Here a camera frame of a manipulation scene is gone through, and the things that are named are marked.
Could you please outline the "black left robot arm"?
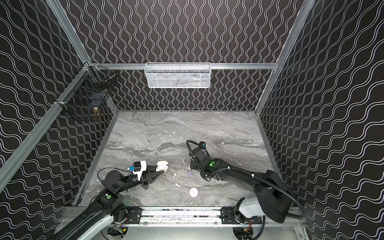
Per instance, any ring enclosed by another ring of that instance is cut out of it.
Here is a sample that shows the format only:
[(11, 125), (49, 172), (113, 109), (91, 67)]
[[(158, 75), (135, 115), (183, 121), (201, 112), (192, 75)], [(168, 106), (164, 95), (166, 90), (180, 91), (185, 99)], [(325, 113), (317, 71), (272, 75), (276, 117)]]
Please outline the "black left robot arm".
[(168, 165), (141, 166), (140, 162), (123, 170), (113, 168), (104, 180), (104, 189), (91, 200), (89, 206), (64, 228), (50, 237), (51, 240), (91, 240), (109, 225), (122, 224), (130, 217), (121, 192), (141, 186), (147, 189), (161, 174), (168, 170)]

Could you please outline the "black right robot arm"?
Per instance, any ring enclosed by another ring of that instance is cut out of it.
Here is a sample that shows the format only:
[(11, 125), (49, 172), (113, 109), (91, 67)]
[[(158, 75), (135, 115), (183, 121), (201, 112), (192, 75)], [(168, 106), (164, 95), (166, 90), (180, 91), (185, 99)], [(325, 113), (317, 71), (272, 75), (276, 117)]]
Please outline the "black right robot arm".
[(253, 217), (268, 217), (282, 224), (286, 217), (304, 220), (305, 207), (293, 196), (279, 175), (271, 170), (253, 172), (235, 167), (222, 159), (212, 159), (205, 142), (186, 141), (191, 169), (198, 170), (203, 180), (232, 183), (254, 194), (241, 198), (227, 219), (239, 224), (250, 223)]

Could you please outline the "cream earbud charging case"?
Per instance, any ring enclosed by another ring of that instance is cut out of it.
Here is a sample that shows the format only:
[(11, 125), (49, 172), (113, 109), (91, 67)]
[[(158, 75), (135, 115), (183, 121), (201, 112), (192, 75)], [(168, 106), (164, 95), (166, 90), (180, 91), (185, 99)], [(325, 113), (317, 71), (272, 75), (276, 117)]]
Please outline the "cream earbud charging case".
[(159, 161), (157, 162), (157, 167), (156, 167), (156, 171), (157, 172), (160, 172), (160, 171), (163, 171), (163, 172), (166, 172), (168, 170), (168, 162), (167, 161)]

